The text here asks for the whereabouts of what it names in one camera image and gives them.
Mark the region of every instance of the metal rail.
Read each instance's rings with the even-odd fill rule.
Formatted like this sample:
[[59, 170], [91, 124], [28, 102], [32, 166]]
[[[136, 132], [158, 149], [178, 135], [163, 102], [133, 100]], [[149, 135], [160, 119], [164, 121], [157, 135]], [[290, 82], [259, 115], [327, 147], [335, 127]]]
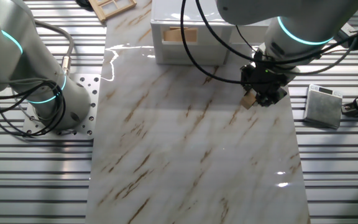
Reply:
[[[72, 73], [101, 73], [106, 27], [93, 12], [80, 9], [74, 1], [26, 3], [36, 19], [58, 25], [73, 36]], [[357, 23], [358, 14], [351, 19], [352, 25]], [[37, 30], [61, 61], [68, 47], [65, 38], [47, 29]], [[324, 56], [302, 70], [316, 70], [340, 56], [340, 52]], [[290, 83], [311, 222], [358, 224], [358, 118], [343, 117], [337, 131], [306, 126], [302, 121], [310, 83], [342, 91], [344, 102], [352, 101], [358, 96], [358, 52], [330, 71], [297, 77]], [[22, 125], [24, 115], [19, 110], [6, 115]], [[84, 223], [91, 153], [91, 142], [29, 144], [0, 129], [0, 223]]]

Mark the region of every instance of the mounting hole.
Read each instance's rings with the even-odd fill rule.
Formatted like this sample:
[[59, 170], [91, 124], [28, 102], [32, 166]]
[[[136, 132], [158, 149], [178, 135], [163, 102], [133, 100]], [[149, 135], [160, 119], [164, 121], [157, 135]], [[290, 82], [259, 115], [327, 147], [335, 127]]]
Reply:
[[80, 117], [79, 117], [76, 113], [70, 112], [70, 117], [71, 117], [74, 121], [80, 122]]

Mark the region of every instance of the cable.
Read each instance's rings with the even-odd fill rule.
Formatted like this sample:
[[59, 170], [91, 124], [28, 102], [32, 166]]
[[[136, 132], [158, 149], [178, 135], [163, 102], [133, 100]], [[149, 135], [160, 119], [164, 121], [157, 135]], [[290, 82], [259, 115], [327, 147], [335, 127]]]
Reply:
[[39, 85], [37, 85], [37, 86], [35, 86], [35, 87], [33, 87], [33, 88], [27, 90], [27, 91], [24, 91], [24, 92], [22, 92], [22, 93], [18, 93], [18, 94], [16, 94], [16, 95], [12, 95], [12, 96], [0, 96], [0, 100], [10, 100], [10, 99], [13, 99], [13, 98], [17, 98], [17, 97], [20, 97], [20, 96], [24, 96], [24, 95], [26, 95], [26, 94], [28, 94], [28, 93], [31, 94], [31, 93], [33, 93], [35, 90], [38, 90], [38, 88], [40, 88], [40, 87], [42, 87], [42, 86], [48, 85], [48, 83], [50, 83], [50, 82], [53, 82], [53, 81], [44, 81], [43, 83], [41, 83], [41, 84], [39, 84]]
[[240, 85], [247, 85], [247, 84], [263, 84], [263, 83], [271, 83], [271, 82], [258, 82], [258, 83], [250, 83], [250, 82], [241, 82], [241, 81], [235, 81], [235, 80], [228, 80], [225, 78], [221, 78], [221, 77], [217, 77], [209, 72], [207, 72], [205, 69], [203, 69], [197, 62], [196, 60], [193, 58], [193, 56], [190, 53], [190, 50], [187, 46], [187, 42], [186, 42], [186, 37], [185, 37], [185, 25], [184, 25], [184, 15], [185, 15], [185, 6], [186, 6], [186, 0], [182, 1], [181, 4], [181, 10], [180, 10], [180, 34], [181, 34], [181, 38], [182, 38], [182, 42], [183, 42], [183, 46], [185, 47], [187, 56], [189, 57], [189, 59], [191, 60], [191, 62], [193, 63], [193, 65], [198, 68], [198, 70], [200, 70], [201, 72], [203, 72], [205, 75], [214, 78], [216, 80], [219, 80], [221, 82], [226, 82], [226, 83], [233, 83], [233, 84], [240, 84]]
[[[322, 53], [325, 53], [355, 37], [358, 37], [358, 34], [355, 34], [355, 35], [352, 35], [350, 36], [349, 38], [346, 38], [330, 47], [327, 47], [323, 50], [320, 50], [319, 52], [315, 52], [315, 53], [312, 53], [310, 55], [307, 55], [307, 56], [304, 56], [304, 57], [301, 57], [301, 58], [297, 58], [297, 59], [293, 59], [293, 60], [287, 60], [287, 61], [277, 61], [277, 62], [274, 62], [274, 61], [265, 61], [265, 60], [256, 60], [254, 58], [250, 58], [238, 51], [236, 51], [235, 49], [233, 49], [232, 47], [230, 47], [227, 43], [225, 43], [225, 41], [223, 41], [216, 33], [215, 31], [212, 29], [212, 27], [210, 26], [208, 20], [206, 19], [205, 15], [204, 15], [204, 12], [203, 12], [203, 9], [201, 8], [201, 4], [200, 4], [200, 0], [195, 0], [196, 1], [196, 5], [197, 5], [197, 8], [198, 8], [198, 11], [200, 13], [200, 16], [201, 18], [203, 19], [203, 22], [205, 23], [205, 26], [207, 27], [207, 29], [209, 30], [209, 32], [214, 36], [214, 38], [219, 42], [221, 43], [223, 46], [225, 46], [225, 48], [227, 48], [228, 50], [230, 50], [231, 52], [233, 52], [234, 54], [242, 57], [242, 58], [245, 58], [247, 60], [250, 60], [252, 62], [258, 62], [258, 63], [264, 63], [264, 64], [267, 64], [267, 65], [284, 65], [284, 64], [289, 64], [289, 63], [296, 63], [296, 62], [301, 62], [303, 60], [306, 60], [306, 59], [309, 59], [311, 57], [317, 57], [319, 55], [321, 55]], [[183, 7], [183, 2], [184, 4], [186, 4], [186, 0], [183, 0], [182, 1], [182, 7]]]
[[237, 29], [237, 32], [239, 33], [240, 37], [243, 39], [243, 41], [249, 46], [249, 48], [251, 50], [253, 50], [255, 53], [256, 53], [256, 50], [248, 43], [248, 41], [246, 40], [246, 38], [244, 36], [242, 36], [241, 32], [240, 32], [240, 29], [239, 29], [239, 26], [236, 25], [236, 29]]
[[353, 43], [351, 44], [351, 46], [349, 47], [349, 49], [346, 51], [346, 53], [340, 58], [338, 59], [336, 62], [334, 62], [333, 64], [331, 64], [330, 66], [328, 67], [325, 67], [323, 69], [320, 69], [320, 70], [317, 70], [317, 71], [313, 71], [313, 72], [291, 72], [291, 71], [285, 71], [285, 73], [287, 74], [292, 74], [292, 75], [314, 75], [314, 74], [318, 74], [318, 73], [321, 73], [321, 72], [325, 72], [327, 70], [330, 70], [332, 69], [333, 67], [335, 67], [336, 65], [339, 65], [339, 63], [341, 63], [349, 54], [350, 52], [353, 50], [353, 48], [356, 46], [356, 43], [358, 41], [358, 37], [356, 37], [354, 40], [353, 40]]
[[332, 53], [335, 53], [335, 52], [341, 52], [341, 51], [347, 51], [347, 49], [333, 50], [333, 51], [330, 51], [330, 52], [323, 53], [323, 54], [321, 54], [321, 55], [328, 55], [328, 54], [332, 54]]
[[52, 118], [53, 118], [57, 113], [59, 113], [60, 110], [62, 109], [62, 107], [60, 107], [59, 109], [57, 109], [56, 112], [54, 112], [53, 114], [51, 114], [51, 115], [49, 116], [49, 118], [41, 118], [41, 117], [39, 116], [40, 119], [36, 119], [36, 118], [34, 118], [34, 116], [29, 115], [29, 114], [26, 112], [26, 110], [22, 107], [22, 105], [17, 105], [17, 107], [19, 107], [19, 109], [24, 113], [24, 115], [25, 115], [26, 117], [28, 117], [28, 118], [31, 119], [32, 121], [38, 121], [38, 122], [42, 122], [41, 119], [44, 120], [44, 121], [48, 121], [48, 120], [52, 119]]
[[[48, 83], [47, 84], [49, 87], [53, 87], [54, 84], [53, 83]], [[41, 135], [45, 135], [49, 132], [51, 132], [52, 130], [54, 130], [57, 125], [62, 121], [64, 115], [65, 115], [65, 111], [66, 111], [66, 102], [65, 102], [65, 99], [63, 97], [63, 92], [62, 90], [60, 89], [60, 87], [58, 87], [54, 93], [56, 94], [56, 100], [55, 100], [55, 107], [56, 109], [58, 109], [60, 107], [60, 103], [63, 104], [63, 112], [62, 112], [62, 115], [60, 116], [59, 120], [52, 126], [52, 124], [55, 122], [55, 119], [57, 117], [57, 114], [55, 114], [53, 116], [53, 119], [51, 120], [51, 122], [48, 123], [48, 125], [46, 125], [44, 128], [42, 128], [40, 131], [37, 131], [36, 133], [25, 133], [23, 131], [21, 131], [20, 129], [18, 129], [17, 127], [15, 127], [12, 123], [10, 123], [6, 117], [3, 115], [3, 113], [1, 113], [1, 116], [4, 118], [4, 121], [7, 122], [11, 127], [13, 127], [16, 131], [18, 131], [18, 133], [13, 133], [9, 130], [7, 130], [1, 123], [0, 123], [0, 127], [7, 133], [9, 134], [12, 134], [12, 135], [15, 135], [15, 136], [22, 136], [22, 137], [34, 137], [34, 136], [41, 136]]]
[[46, 78], [24, 78], [24, 79], [20, 79], [20, 80], [11, 80], [11, 81], [6, 81], [6, 82], [0, 82], [0, 84], [16, 83], [16, 84], [26, 85], [26, 84], [39, 83], [39, 82], [42, 82], [42, 81], [49, 81], [49, 80], [46, 79]]
[[62, 34], [63, 36], [65, 36], [68, 41], [69, 41], [69, 45], [68, 45], [68, 50], [67, 50], [67, 53], [66, 53], [66, 56], [70, 56], [73, 49], [74, 49], [74, 40], [73, 40], [73, 37], [65, 30], [57, 27], [57, 26], [53, 26], [53, 25], [50, 25], [46, 22], [41, 22], [41, 21], [38, 21], [38, 20], [34, 20], [35, 21], [35, 24], [38, 25], [38, 26], [42, 26], [46, 29], [50, 29], [50, 30], [53, 30], [55, 32], [58, 32], [60, 34]]
[[[241, 39], [249, 46], [249, 48], [254, 51], [255, 53], [257, 52], [251, 45], [250, 43], [248, 43], [248, 41], [246, 40], [246, 38], [241, 34], [241, 31], [240, 31], [240, 28], [239, 26], [236, 25], [236, 29], [237, 29], [237, 32], [239, 33]], [[268, 55], [263, 55], [265, 56], [266, 58], [273, 58], [272, 56], [268, 56]]]

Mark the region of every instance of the wooden frame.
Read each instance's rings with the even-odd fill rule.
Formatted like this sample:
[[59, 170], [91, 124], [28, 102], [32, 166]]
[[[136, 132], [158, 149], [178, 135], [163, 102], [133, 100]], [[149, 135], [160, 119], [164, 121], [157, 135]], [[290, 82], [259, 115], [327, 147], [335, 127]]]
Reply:
[[[92, 5], [93, 10], [95, 11], [96, 15], [98, 16], [98, 18], [101, 22], [104, 22], [106, 19], [116, 16], [116, 15], [136, 6], [136, 0], [129, 0], [131, 3], [124, 7], [119, 7], [117, 4], [117, 1], [120, 1], [120, 0], [89, 0], [89, 2]], [[117, 7], [117, 9], [113, 12], [106, 14], [103, 11], [103, 6], [107, 6], [108, 4], [112, 4], [112, 3]]]

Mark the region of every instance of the wooden block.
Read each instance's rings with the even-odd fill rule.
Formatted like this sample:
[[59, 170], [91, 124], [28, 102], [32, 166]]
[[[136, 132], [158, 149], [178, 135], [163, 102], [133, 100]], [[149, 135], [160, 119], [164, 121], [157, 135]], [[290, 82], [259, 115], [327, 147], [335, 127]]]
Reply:
[[255, 95], [248, 92], [243, 98], [241, 98], [240, 104], [248, 110], [255, 102]]
[[[117, 3], [115, 2], [115, 0], [103, 0], [103, 1], [99, 1], [99, 0], [89, 0], [89, 2], [92, 5], [92, 8], [94, 10], [94, 12], [96, 13], [96, 15], [98, 16], [99, 20], [101, 22], [104, 22], [106, 19], [109, 19], [113, 16], [116, 16], [128, 9], [131, 9], [133, 7], [136, 6], [136, 1], [135, 0], [130, 0], [130, 4], [124, 6], [124, 7], [118, 7]], [[110, 4], [110, 3], [114, 3], [114, 5], [117, 7], [117, 9], [113, 12], [110, 13], [106, 13], [103, 11], [103, 6]]]
[[[185, 37], [187, 42], [197, 42], [197, 28], [185, 28]], [[179, 27], [170, 27], [170, 30], [164, 31], [165, 41], [181, 42]]]

